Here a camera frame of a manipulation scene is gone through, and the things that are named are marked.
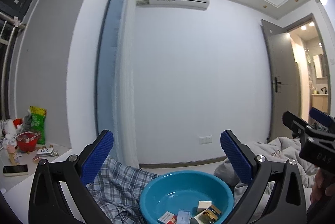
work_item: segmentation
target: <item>white curtain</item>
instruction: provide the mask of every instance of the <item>white curtain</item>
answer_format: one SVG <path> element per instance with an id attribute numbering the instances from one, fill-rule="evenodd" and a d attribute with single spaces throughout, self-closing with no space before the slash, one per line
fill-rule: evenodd
<path id="1" fill-rule="evenodd" d="M 115 101 L 113 113 L 118 143 L 117 154 L 123 162 L 139 167 L 136 152 L 134 113 L 134 85 L 132 66 L 132 44 L 134 39 L 136 0 L 124 0 L 115 68 Z"/>

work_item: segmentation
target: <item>power outlet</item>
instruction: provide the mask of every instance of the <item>power outlet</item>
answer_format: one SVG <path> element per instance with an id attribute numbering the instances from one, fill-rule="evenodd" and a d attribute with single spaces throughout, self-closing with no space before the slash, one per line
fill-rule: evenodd
<path id="1" fill-rule="evenodd" d="M 212 143 L 213 141 L 212 141 L 212 138 L 213 138 L 213 136 L 211 135 L 211 136 L 207 136 L 206 137 L 206 144 L 210 144 L 210 143 Z"/>
<path id="2" fill-rule="evenodd" d="M 203 145 L 206 143 L 206 138 L 207 137 L 199 137 L 199 145 Z"/>

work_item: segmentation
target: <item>hand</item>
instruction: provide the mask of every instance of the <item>hand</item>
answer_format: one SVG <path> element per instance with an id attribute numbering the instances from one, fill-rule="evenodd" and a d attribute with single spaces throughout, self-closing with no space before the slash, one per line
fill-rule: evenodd
<path id="1" fill-rule="evenodd" d="M 319 201 L 322 198 L 323 191 L 322 191 L 322 184 L 324 181 L 324 177 L 322 175 L 321 170 L 319 169 L 315 175 L 315 183 L 312 188 L 312 193 L 311 193 L 311 203 L 314 203 L 315 201 Z M 326 196 L 332 196 L 335 194 L 335 183 L 329 185 L 326 188 L 325 191 Z"/>

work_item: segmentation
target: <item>snack bag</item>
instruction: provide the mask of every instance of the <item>snack bag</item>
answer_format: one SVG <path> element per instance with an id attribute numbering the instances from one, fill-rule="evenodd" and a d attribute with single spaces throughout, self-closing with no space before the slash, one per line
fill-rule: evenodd
<path id="1" fill-rule="evenodd" d="M 46 110 L 39 107 L 30 106 L 30 112 L 31 112 L 31 129 L 41 134 L 37 143 L 40 145 L 44 145 L 45 144 L 44 120 L 46 117 Z"/>

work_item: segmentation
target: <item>door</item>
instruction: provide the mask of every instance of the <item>door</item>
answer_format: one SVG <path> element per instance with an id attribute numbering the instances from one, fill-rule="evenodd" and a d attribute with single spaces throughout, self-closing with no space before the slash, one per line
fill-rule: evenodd
<path id="1" fill-rule="evenodd" d="M 290 111 L 299 115 L 300 81 L 291 44 L 284 28 L 262 20 L 269 55 L 272 89 L 270 139 L 283 136 L 292 138 L 292 131 L 284 126 L 282 115 Z"/>

